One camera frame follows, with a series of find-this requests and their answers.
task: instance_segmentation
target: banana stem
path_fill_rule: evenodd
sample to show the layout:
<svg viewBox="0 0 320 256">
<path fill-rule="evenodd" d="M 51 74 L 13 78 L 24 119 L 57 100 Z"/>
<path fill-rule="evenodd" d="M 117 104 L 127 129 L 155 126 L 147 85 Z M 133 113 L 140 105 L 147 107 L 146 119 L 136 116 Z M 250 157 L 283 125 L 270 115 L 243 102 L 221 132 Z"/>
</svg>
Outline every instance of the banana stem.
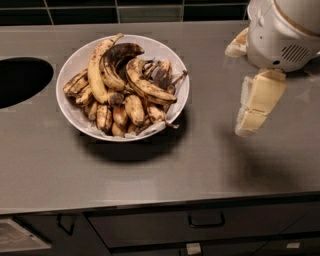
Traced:
<svg viewBox="0 0 320 256">
<path fill-rule="evenodd" d="M 172 83 L 172 86 L 176 86 L 177 83 L 179 83 L 182 79 L 184 79 L 186 76 L 188 75 L 188 71 L 187 70 L 183 70 L 182 74 L 180 76 L 178 76 Z"/>
</svg>

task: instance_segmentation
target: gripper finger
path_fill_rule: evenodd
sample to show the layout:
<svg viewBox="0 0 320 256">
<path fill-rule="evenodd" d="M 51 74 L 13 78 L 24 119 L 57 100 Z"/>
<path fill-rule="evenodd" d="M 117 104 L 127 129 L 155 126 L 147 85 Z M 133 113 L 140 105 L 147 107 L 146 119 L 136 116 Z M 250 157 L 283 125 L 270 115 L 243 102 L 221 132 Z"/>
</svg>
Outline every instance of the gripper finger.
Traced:
<svg viewBox="0 0 320 256">
<path fill-rule="evenodd" d="M 247 137 L 257 132 L 283 96 L 286 75 L 279 70 L 266 70 L 242 84 L 241 108 L 235 133 Z"/>
<path fill-rule="evenodd" d="M 225 55 L 233 58 L 246 55 L 247 54 L 247 35 L 248 35 L 248 28 L 245 28 L 227 46 L 225 50 Z"/>
</svg>

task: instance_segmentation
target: wall tile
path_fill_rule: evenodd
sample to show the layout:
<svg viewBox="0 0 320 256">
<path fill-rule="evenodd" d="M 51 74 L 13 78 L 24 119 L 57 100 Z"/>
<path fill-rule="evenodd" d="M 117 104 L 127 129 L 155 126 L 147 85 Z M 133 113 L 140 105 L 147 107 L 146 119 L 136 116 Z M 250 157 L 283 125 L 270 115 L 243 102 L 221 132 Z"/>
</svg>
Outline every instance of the wall tile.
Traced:
<svg viewBox="0 0 320 256">
<path fill-rule="evenodd" d="M 120 23 L 181 21 L 181 7 L 119 8 Z"/>
<path fill-rule="evenodd" d="M 43 0 L 0 0 L 0 8 L 44 7 Z"/>
<path fill-rule="evenodd" d="M 47 0 L 49 7 L 66 6 L 115 6 L 114 0 Z"/>
<path fill-rule="evenodd" d="M 46 10 L 2 10 L 0 25 L 50 25 Z"/>
<path fill-rule="evenodd" d="M 182 4 L 182 0 L 118 0 L 118 5 L 174 5 Z"/>
<path fill-rule="evenodd" d="M 245 5 L 185 6 L 183 20 L 242 20 L 245 10 Z"/>
<path fill-rule="evenodd" d="M 51 9 L 55 25 L 117 23 L 115 8 Z"/>
<path fill-rule="evenodd" d="M 185 4 L 247 4 L 249 0 L 185 0 Z"/>
</svg>

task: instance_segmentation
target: drawer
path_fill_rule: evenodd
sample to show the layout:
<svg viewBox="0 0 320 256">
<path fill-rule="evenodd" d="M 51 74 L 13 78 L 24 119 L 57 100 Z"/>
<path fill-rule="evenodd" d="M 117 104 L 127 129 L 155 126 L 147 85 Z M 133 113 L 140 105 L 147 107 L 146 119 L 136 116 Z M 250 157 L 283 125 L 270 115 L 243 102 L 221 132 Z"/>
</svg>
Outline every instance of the drawer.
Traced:
<svg viewBox="0 0 320 256">
<path fill-rule="evenodd" d="M 268 236 L 305 214 L 299 205 L 140 213 L 90 214 L 88 220 L 109 248 Z"/>
<path fill-rule="evenodd" d="M 313 208 L 308 214 L 299 219 L 283 233 L 302 233 L 320 231 L 320 208 Z"/>
<path fill-rule="evenodd" d="M 320 253 L 320 238 L 272 241 L 254 256 L 309 255 Z"/>
<path fill-rule="evenodd" d="M 232 243 L 232 244 L 199 244 L 201 252 L 197 255 L 202 256 L 249 256 L 262 248 L 267 242 L 249 242 L 249 243 Z M 155 250 L 145 252 L 128 252 L 121 254 L 113 254 L 121 256 L 188 256 L 186 246 L 172 250 Z"/>
<path fill-rule="evenodd" d="M 145 252 L 128 252 L 121 254 L 113 254 L 119 256 L 187 256 L 183 254 L 183 250 L 171 249 L 171 250 L 155 250 L 155 251 L 145 251 Z"/>
<path fill-rule="evenodd" d="M 110 255 L 90 223 L 82 215 L 25 215 L 15 219 L 49 241 L 52 248 L 11 252 L 10 256 Z"/>
</svg>

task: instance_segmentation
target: brown banana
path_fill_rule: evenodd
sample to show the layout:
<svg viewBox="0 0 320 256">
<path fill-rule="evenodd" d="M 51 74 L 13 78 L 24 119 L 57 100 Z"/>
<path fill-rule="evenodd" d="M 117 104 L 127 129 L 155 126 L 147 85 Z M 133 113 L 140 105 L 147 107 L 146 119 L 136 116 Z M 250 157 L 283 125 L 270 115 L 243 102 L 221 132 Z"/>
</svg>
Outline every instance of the brown banana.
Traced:
<svg viewBox="0 0 320 256">
<path fill-rule="evenodd" d="M 124 105 L 113 107 L 113 121 L 119 127 L 126 127 L 128 123 L 128 114 Z"/>
<path fill-rule="evenodd" d="M 98 101 L 93 100 L 89 105 L 85 107 L 85 113 L 90 121 L 94 121 L 97 118 Z"/>
<path fill-rule="evenodd" d="M 143 54 L 144 50 L 134 43 L 117 44 L 107 50 L 100 60 L 100 72 L 104 84 L 115 91 L 122 91 L 127 83 L 118 74 L 123 62 Z"/>
<path fill-rule="evenodd" d="M 111 132 L 113 136 L 124 137 L 124 135 L 127 133 L 127 128 L 119 127 L 115 122 L 113 122 Z"/>
<path fill-rule="evenodd" d="M 114 89 L 108 90 L 108 104 L 111 107 L 119 106 L 124 102 L 124 95 Z"/>
<path fill-rule="evenodd" d="M 182 71 L 182 74 L 178 76 L 167 88 L 167 92 L 174 95 L 176 93 L 176 85 L 182 81 L 186 76 L 188 75 L 188 72 L 186 70 Z M 171 104 L 164 105 L 163 110 L 164 112 L 167 112 Z"/>
<path fill-rule="evenodd" d="M 107 120 L 108 107 L 105 104 L 98 104 L 97 107 L 97 128 L 104 131 Z"/>
<path fill-rule="evenodd" d="M 165 60 L 161 62 L 157 73 L 153 78 L 153 83 L 163 90 L 167 90 L 171 84 L 172 79 L 172 66 L 171 61 Z"/>
<path fill-rule="evenodd" d="M 89 105 L 92 100 L 93 100 L 92 90 L 90 85 L 87 85 L 78 93 L 76 97 L 76 104 L 81 107 L 85 107 Z"/>
<path fill-rule="evenodd" d="M 134 123 L 136 126 L 143 125 L 145 113 L 141 100 L 137 95 L 131 94 L 125 98 L 125 110 L 132 123 Z"/>
<path fill-rule="evenodd" d="M 92 89 L 94 98 L 101 104 L 108 100 L 108 90 L 104 85 L 104 82 L 100 75 L 99 63 L 101 56 L 106 50 L 111 48 L 119 38 L 123 37 L 123 34 L 119 33 L 112 39 L 105 39 L 99 43 L 93 50 L 89 64 L 88 64 L 88 80 Z"/>
<path fill-rule="evenodd" d="M 129 122 L 129 125 L 128 125 L 128 129 L 127 129 L 127 133 L 132 133 L 132 132 L 136 133 L 136 130 L 137 130 L 138 126 L 136 126 L 130 120 L 128 122 Z"/>
<path fill-rule="evenodd" d="M 156 105 L 152 102 L 148 102 L 147 113 L 153 124 L 161 123 L 166 120 L 166 114 L 162 105 Z"/>
<path fill-rule="evenodd" d="M 144 79 L 142 73 L 144 65 L 145 60 L 137 57 L 128 62 L 127 77 L 130 86 L 140 97 L 146 98 L 155 104 L 166 105 L 175 103 L 177 98 L 174 95 Z"/>
<path fill-rule="evenodd" d="M 160 62 L 154 61 L 146 69 L 144 68 L 144 72 L 143 72 L 144 79 L 149 80 L 152 76 L 153 71 L 159 66 L 160 66 Z"/>
<path fill-rule="evenodd" d="M 67 96 L 69 97 L 77 97 L 78 93 L 87 85 L 89 84 L 88 82 L 88 74 L 85 73 L 71 88 L 70 90 L 66 93 Z"/>
<path fill-rule="evenodd" d="M 76 74 L 74 77 L 72 77 L 67 83 L 66 85 L 63 87 L 63 92 L 65 94 L 68 94 L 69 90 L 71 89 L 72 86 L 74 86 L 76 84 L 76 82 L 83 77 L 85 74 L 87 74 L 88 69 L 84 69 L 82 70 L 80 73 Z"/>
<path fill-rule="evenodd" d="M 112 111 L 109 107 L 107 107 L 106 123 L 104 125 L 105 133 L 108 133 L 109 131 L 111 131 L 112 124 L 113 124 Z"/>
</svg>

